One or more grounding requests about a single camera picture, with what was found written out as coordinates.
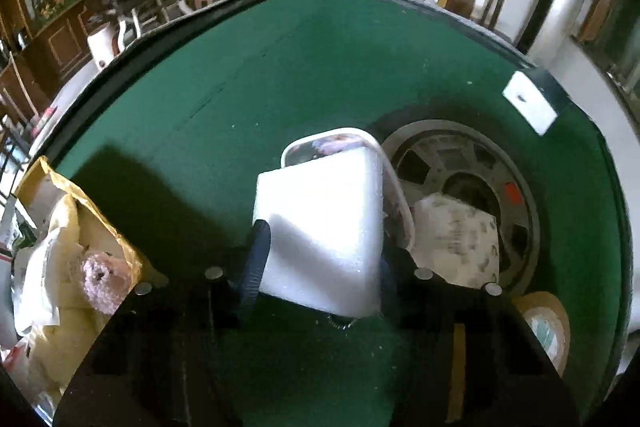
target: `white foam block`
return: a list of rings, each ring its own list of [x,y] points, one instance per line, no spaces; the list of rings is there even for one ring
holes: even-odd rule
[[[502,95],[511,102],[518,112],[540,136],[554,123],[558,114],[547,102],[536,84],[522,71],[513,73]]]
[[[377,313],[382,180],[366,147],[260,174],[254,220],[271,227],[260,290],[346,317]]]

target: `pink knitted item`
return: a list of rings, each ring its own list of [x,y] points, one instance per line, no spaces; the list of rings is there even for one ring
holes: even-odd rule
[[[129,293],[131,269],[124,259],[106,252],[90,253],[82,263],[82,279],[89,304],[113,315]]]
[[[331,156],[337,152],[362,147],[364,140],[362,137],[354,134],[337,134],[335,136],[326,136],[314,140],[312,145],[319,153],[325,156]]]

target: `metal bolt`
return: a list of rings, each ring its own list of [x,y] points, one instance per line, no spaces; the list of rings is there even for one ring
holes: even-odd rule
[[[417,268],[414,275],[421,281],[428,281],[433,277],[433,272],[429,268]]]
[[[139,282],[136,284],[136,287],[133,288],[133,291],[136,295],[146,295],[151,292],[153,286],[151,286],[150,282]]]
[[[329,319],[329,324],[331,324],[337,330],[348,330],[358,320],[349,317],[340,317],[340,315],[334,314],[329,315],[327,318]]]
[[[210,281],[220,279],[224,275],[225,271],[220,266],[210,266],[204,270],[204,277]]]
[[[500,285],[495,282],[488,283],[484,289],[489,295],[493,295],[494,297],[502,295],[502,288],[500,288]]]

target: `tape roll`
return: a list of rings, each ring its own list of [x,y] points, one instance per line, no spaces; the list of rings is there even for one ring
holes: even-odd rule
[[[513,303],[542,344],[558,375],[562,377],[569,356],[569,317],[558,298],[548,292],[534,292],[513,299]]]

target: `white card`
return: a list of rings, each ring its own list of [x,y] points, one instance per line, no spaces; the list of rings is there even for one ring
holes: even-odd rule
[[[558,114],[530,78],[516,71],[502,95],[523,115],[540,136],[554,123]]]

